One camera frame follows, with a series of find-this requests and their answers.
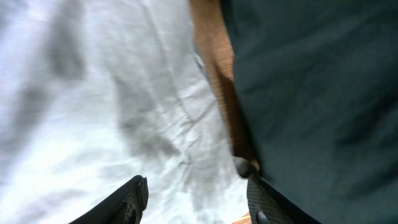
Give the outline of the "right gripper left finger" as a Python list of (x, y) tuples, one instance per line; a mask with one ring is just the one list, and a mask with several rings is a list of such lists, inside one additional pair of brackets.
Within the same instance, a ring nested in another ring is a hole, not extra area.
[(147, 178), (136, 175), (70, 224), (140, 224), (148, 199)]

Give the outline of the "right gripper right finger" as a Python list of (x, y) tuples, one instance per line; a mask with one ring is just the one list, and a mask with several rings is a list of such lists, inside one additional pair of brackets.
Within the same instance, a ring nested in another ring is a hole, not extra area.
[(258, 175), (248, 178), (247, 199), (253, 224), (320, 224)]

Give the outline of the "grey shorts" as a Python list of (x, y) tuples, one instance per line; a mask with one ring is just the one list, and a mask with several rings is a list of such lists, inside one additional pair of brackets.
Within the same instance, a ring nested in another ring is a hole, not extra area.
[(188, 1), (1, 1), (1, 222), (70, 223), (135, 175), (144, 223), (247, 210)]

